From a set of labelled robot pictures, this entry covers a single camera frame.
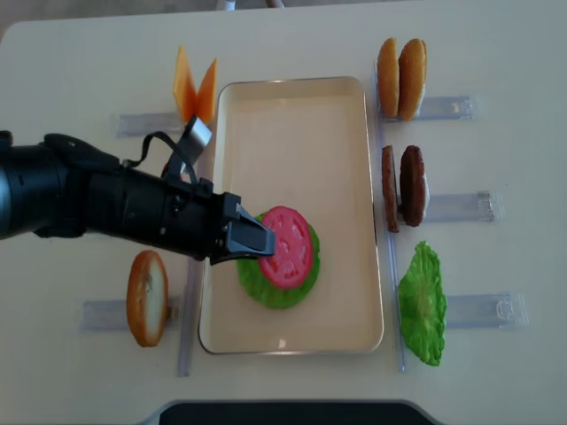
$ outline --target robotic arm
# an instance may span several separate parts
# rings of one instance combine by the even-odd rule
[[[134,168],[157,137],[174,153],[160,178]],[[211,264],[273,255],[276,237],[229,192],[197,182],[192,165],[210,131],[193,117],[179,143],[161,132],[146,136],[142,159],[120,161],[68,135],[46,135],[35,146],[12,146],[0,135],[0,239],[28,231],[78,237],[86,231],[210,258]],[[187,167],[191,183],[180,173]]]

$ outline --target green lettuce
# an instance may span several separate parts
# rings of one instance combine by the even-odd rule
[[[261,221],[264,214],[260,214],[256,220]],[[238,280],[250,297],[268,308],[284,309],[293,307],[307,296],[317,281],[321,266],[319,237],[311,225],[309,233],[313,244],[313,266],[303,284],[293,290],[282,290],[274,286],[262,273],[257,259],[237,260]]]
[[[416,255],[400,282],[398,297],[406,346],[423,363],[439,366],[445,347],[447,298],[439,257],[426,242],[416,245]]]

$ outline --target black cable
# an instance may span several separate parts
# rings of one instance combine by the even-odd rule
[[[126,166],[128,168],[136,168],[137,166],[142,164],[144,162],[145,158],[148,156],[148,150],[150,149],[150,142],[154,137],[160,139],[162,142],[165,142],[166,145],[169,146],[172,149],[173,152],[175,152],[177,155],[179,155],[179,157],[182,159],[182,161],[185,163],[185,166],[187,167],[187,171],[189,172],[189,177],[190,177],[191,183],[197,184],[197,175],[195,174],[195,170],[193,169],[193,166],[191,165],[189,158],[187,157],[187,155],[185,155],[182,152],[181,149],[179,149],[179,146],[177,146],[177,143],[175,143],[171,139],[171,137],[169,137],[163,131],[156,131],[155,133],[151,133],[151,134],[147,135],[144,138],[144,143],[142,144],[142,157],[137,161],[134,161],[132,159],[126,159],[124,161],[124,166]]]

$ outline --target black object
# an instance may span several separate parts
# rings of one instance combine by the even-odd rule
[[[159,425],[431,425],[415,408],[401,403],[260,402],[181,403],[159,417]]]
[[[197,158],[188,155],[195,144],[190,138],[198,136],[190,127],[196,122],[201,121],[190,121],[178,144],[161,132],[148,135],[142,159],[123,165],[68,135],[14,147],[12,135],[0,132],[0,239],[28,231],[78,237],[93,230],[198,260],[209,257],[211,264],[273,255],[274,233],[241,206],[239,196],[218,195],[210,181],[197,182],[192,170]],[[133,169],[145,159],[153,137],[174,149],[161,178]],[[197,150],[208,139],[199,143]],[[191,184],[180,178],[184,166]]]

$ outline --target orange cheese slice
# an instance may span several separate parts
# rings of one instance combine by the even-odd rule
[[[214,117],[216,95],[216,58],[206,71],[197,94],[197,116],[208,125]]]
[[[179,46],[179,51],[177,52],[173,91],[179,114],[183,122],[188,122],[197,112],[198,103],[195,84],[189,68],[189,60],[183,46]]]

